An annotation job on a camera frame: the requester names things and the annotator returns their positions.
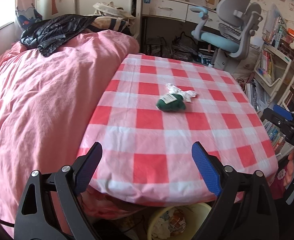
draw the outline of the pink bed sheet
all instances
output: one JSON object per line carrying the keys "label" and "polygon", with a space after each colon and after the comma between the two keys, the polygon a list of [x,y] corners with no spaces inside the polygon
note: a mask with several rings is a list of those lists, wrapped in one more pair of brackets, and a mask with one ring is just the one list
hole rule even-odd
{"label": "pink bed sheet", "polygon": [[80,34],[48,58],[18,42],[0,56],[0,219],[14,223],[31,171],[74,162],[108,83],[138,51],[134,38],[108,30]]}

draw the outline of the blue gripper pad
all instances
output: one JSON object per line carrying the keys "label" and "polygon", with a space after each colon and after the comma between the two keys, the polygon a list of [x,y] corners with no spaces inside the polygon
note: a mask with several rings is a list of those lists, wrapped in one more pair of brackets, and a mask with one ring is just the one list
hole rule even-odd
{"label": "blue gripper pad", "polygon": [[85,192],[95,170],[103,156],[103,148],[100,143],[95,143],[89,150],[87,155],[78,157],[86,158],[84,163],[79,168],[75,176],[74,194],[78,196],[80,193]]}
{"label": "blue gripper pad", "polygon": [[208,156],[197,143],[192,145],[191,155],[201,176],[204,179],[208,190],[218,197],[222,192],[222,187],[220,186],[220,177],[208,159]]}
{"label": "blue gripper pad", "polygon": [[287,121],[293,121],[292,113],[288,112],[287,110],[285,110],[281,106],[275,105],[273,107],[273,110],[274,110],[274,112],[276,112],[279,115],[281,115],[282,117],[284,117]]}

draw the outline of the green plush toy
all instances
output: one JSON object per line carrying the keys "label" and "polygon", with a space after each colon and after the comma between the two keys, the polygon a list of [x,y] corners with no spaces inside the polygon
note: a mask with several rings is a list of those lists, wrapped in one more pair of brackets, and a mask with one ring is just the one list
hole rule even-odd
{"label": "green plush toy", "polygon": [[162,96],[156,106],[163,112],[177,112],[186,109],[183,97],[177,94],[166,94]]}

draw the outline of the drawer handle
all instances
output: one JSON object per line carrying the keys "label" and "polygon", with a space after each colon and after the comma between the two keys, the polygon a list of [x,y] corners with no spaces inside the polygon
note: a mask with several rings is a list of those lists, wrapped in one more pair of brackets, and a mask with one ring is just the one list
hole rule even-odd
{"label": "drawer handle", "polygon": [[173,10],[173,8],[170,7],[162,7],[162,6],[158,6],[159,9],[166,9],[166,10]]}

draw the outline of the white tag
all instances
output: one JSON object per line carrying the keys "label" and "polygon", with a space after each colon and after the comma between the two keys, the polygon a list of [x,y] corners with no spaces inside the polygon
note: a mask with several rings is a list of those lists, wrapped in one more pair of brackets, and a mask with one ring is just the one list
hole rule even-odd
{"label": "white tag", "polygon": [[168,105],[171,102],[174,102],[177,100],[177,98],[175,98],[173,95],[171,94],[165,94],[164,96],[162,96],[160,98],[161,100],[163,100],[165,102],[166,105]]}

